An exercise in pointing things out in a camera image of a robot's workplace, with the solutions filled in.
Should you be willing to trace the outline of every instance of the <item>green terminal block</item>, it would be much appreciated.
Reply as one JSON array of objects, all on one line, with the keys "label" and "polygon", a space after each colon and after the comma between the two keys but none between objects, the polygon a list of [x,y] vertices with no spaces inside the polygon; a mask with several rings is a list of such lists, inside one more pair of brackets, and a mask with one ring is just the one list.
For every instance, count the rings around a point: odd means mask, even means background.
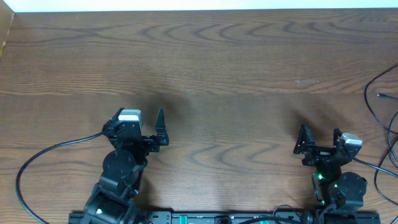
[{"label": "green terminal block", "polygon": [[260,221],[260,224],[269,224],[268,220],[266,221]]},{"label": "green terminal block", "polygon": [[188,216],[180,215],[180,224],[188,224]]}]

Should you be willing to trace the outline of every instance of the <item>wood grain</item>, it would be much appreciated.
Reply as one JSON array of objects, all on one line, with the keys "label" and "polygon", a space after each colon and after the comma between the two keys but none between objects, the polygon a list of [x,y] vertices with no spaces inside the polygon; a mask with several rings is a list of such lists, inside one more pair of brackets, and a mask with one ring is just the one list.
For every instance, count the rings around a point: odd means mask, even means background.
[{"label": "wood grain", "polygon": [[7,4],[3,0],[0,0],[0,58],[4,46],[6,45],[6,40],[11,28],[13,17],[14,12],[7,6]]},{"label": "wood grain", "polygon": [[[398,58],[397,9],[18,14],[0,62],[0,219],[32,223],[14,192],[39,150],[98,132],[119,107],[143,111],[146,134],[165,109],[170,146],[148,157],[144,208],[265,211],[311,208],[311,167],[292,154],[300,124],[320,144],[333,128],[364,140],[373,164],[386,134],[363,101],[365,84]],[[397,109],[397,72],[369,88],[384,123]],[[22,191],[50,223],[81,210],[111,145],[99,138],[32,163]],[[385,168],[393,169],[389,162]],[[365,210],[398,215],[369,181]],[[398,200],[397,181],[379,187]]]}]

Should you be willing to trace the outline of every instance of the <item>cable wire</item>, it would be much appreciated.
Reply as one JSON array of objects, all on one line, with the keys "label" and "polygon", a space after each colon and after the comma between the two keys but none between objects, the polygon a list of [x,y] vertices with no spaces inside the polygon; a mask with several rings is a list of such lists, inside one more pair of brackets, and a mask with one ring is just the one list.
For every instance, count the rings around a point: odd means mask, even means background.
[{"label": "cable wire", "polygon": [[368,167],[375,168],[375,169],[377,169],[377,170],[379,170],[379,171],[383,171],[383,172],[385,172],[386,174],[389,174],[389,175],[391,175],[391,176],[393,176],[393,177],[395,177],[395,178],[398,178],[398,174],[395,174],[395,173],[393,173],[393,172],[391,172],[391,171],[389,171],[389,170],[380,168],[380,167],[378,167],[378,166],[375,166],[375,165],[373,165],[373,164],[370,164],[370,163],[368,163],[368,162],[362,161],[362,160],[357,159],[357,158],[353,158],[353,160],[356,161],[356,162],[358,162],[358,163],[360,163],[360,164],[367,165]]},{"label": "cable wire", "polygon": [[376,96],[380,97],[380,98],[388,98],[388,99],[392,99],[392,100],[398,100],[398,98],[396,98],[396,97],[389,96],[389,95],[383,94],[383,93],[378,93],[378,94],[376,94]]},{"label": "cable wire", "polygon": [[72,141],[67,141],[67,142],[63,142],[63,143],[59,143],[56,145],[53,145],[51,147],[48,147],[46,149],[41,150],[40,152],[38,152],[36,155],[32,156],[28,161],[25,162],[25,164],[19,169],[19,172],[17,174],[17,178],[16,178],[16,192],[17,192],[17,196],[18,196],[18,201],[21,203],[22,207],[24,207],[24,209],[27,211],[27,213],[29,213],[30,215],[32,215],[32,217],[34,217],[37,221],[39,221],[40,223],[48,223],[46,222],[44,219],[40,218],[38,215],[36,215],[30,208],[29,206],[26,204],[24,198],[22,197],[22,193],[21,193],[21,176],[23,171],[26,169],[26,167],[36,158],[38,158],[39,156],[41,156],[42,154],[51,151],[52,149],[56,149],[58,147],[61,146],[67,146],[70,144],[75,144],[75,143],[79,143],[79,142],[83,142],[83,141],[88,141],[94,138],[97,138],[101,135],[103,135],[104,132],[100,132],[97,134],[94,134],[92,136],[88,136],[86,138],[82,138],[82,139],[77,139],[77,140],[72,140]]},{"label": "cable wire", "polygon": [[275,210],[274,210],[274,212],[272,212],[272,216],[273,216],[273,217],[276,216],[276,211],[277,211],[280,207],[289,207],[289,208],[291,208],[291,209],[293,210],[293,212],[296,214],[296,216],[298,216],[300,219],[302,219],[302,216],[299,215],[293,207],[291,207],[290,205],[286,205],[286,204],[285,204],[285,205],[279,205],[278,207],[276,207]]},{"label": "cable wire", "polygon": [[[387,130],[388,130],[387,135],[390,133],[392,123],[394,122],[394,119],[395,119],[395,117],[397,116],[397,114],[398,114],[398,111],[395,113],[395,115],[392,117],[392,119],[391,119],[391,121],[390,121],[390,124],[389,124],[388,129],[387,129]],[[387,155],[392,151],[392,149],[394,148],[394,145],[396,144],[397,141],[398,141],[398,138],[396,138],[395,141],[390,145],[389,150],[387,150],[387,152],[383,155],[382,159],[380,160],[380,163],[379,163],[378,167],[381,167],[382,163],[383,163],[384,160],[386,159]],[[378,173],[379,173],[379,170],[376,170],[376,172],[374,173],[374,186],[375,186],[377,192],[379,192],[379,194],[380,194],[384,199],[386,199],[387,201],[393,203],[394,205],[398,205],[398,202],[395,202],[395,201],[389,199],[387,196],[385,196],[385,195],[380,191],[379,187],[377,186],[377,174],[378,174]]]},{"label": "cable wire", "polygon": [[391,222],[391,224],[395,224],[397,221],[398,221],[398,217],[395,218],[395,219]]},{"label": "cable wire", "polygon": [[398,63],[396,63],[395,65],[389,67],[387,70],[385,70],[384,72],[380,73],[378,76],[374,77],[368,84],[366,84],[365,89],[364,89],[364,98],[365,98],[366,106],[368,107],[369,111],[372,113],[372,115],[374,116],[374,118],[376,119],[376,121],[378,121],[378,123],[379,123],[384,129],[386,129],[386,130],[388,130],[387,127],[385,127],[385,125],[380,121],[380,119],[379,119],[379,118],[377,117],[377,115],[373,112],[371,106],[369,105],[367,92],[368,92],[368,87],[369,87],[370,84],[372,84],[372,82],[374,82],[376,79],[378,79],[379,77],[383,76],[384,74],[386,74],[386,73],[392,71],[392,70],[395,69],[396,67],[398,67]]},{"label": "cable wire", "polygon": [[[390,125],[389,125],[389,129],[391,129],[392,122],[396,118],[397,114],[398,114],[398,111],[393,115],[393,117],[391,119],[391,122],[390,122]],[[387,132],[387,141],[388,141],[388,145],[391,147],[390,133],[391,133],[390,131]],[[392,165],[394,165],[394,167],[396,167],[398,169],[397,164],[394,162],[394,160],[392,158],[393,156],[394,156],[394,159],[398,162],[398,158],[397,158],[396,152],[395,152],[394,148],[391,148],[391,150],[390,150],[390,161],[391,161]]]},{"label": "cable wire", "polygon": [[241,222],[239,224],[252,224],[261,221],[275,221],[275,222],[286,222],[290,224],[302,224],[301,222],[294,221],[288,218],[279,218],[279,217],[260,217],[260,218],[252,218],[248,221]]}]

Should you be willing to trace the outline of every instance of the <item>white wall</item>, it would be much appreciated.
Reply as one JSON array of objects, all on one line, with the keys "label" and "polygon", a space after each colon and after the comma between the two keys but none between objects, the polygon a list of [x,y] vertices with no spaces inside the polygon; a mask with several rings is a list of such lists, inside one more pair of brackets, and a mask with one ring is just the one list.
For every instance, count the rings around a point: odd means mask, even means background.
[{"label": "white wall", "polygon": [[4,0],[14,12],[398,7],[398,0]]}]

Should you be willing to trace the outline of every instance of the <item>wooden surface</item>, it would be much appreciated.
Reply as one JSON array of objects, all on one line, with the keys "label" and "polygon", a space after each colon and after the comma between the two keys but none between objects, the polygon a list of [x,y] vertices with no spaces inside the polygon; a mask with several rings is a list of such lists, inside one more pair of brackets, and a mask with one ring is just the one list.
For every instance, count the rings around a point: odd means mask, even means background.
[{"label": "wooden surface", "polygon": [[6,3],[4,3],[3,0],[0,0],[0,57],[4,46],[6,45],[13,17],[14,12],[6,5]]},{"label": "wooden surface", "polygon": [[[358,134],[358,158],[376,164],[386,133],[363,101],[365,84],[398,58],[398,10],[94,12],[18,14],[0,62],[0,220],[32,223],[14,191],[20,166],[41,149],[101,130],[119,107],[141,109],[152,134],[165,109],[170,146],[148,157],[140,206],[174,210],[311,208],[315,170],[292,154],[307,123],[322,145],[333,128]],[[398,72],[369,88],[383,122]],[[22,176],[31,208],[50,223],[81,210],[112,147],[67,146]],[[385,168],[393,167],[387,161]],[[389,223],[398,208],[369,181],[365,210]],[[398,182],[379,175],[398,200]]]}]

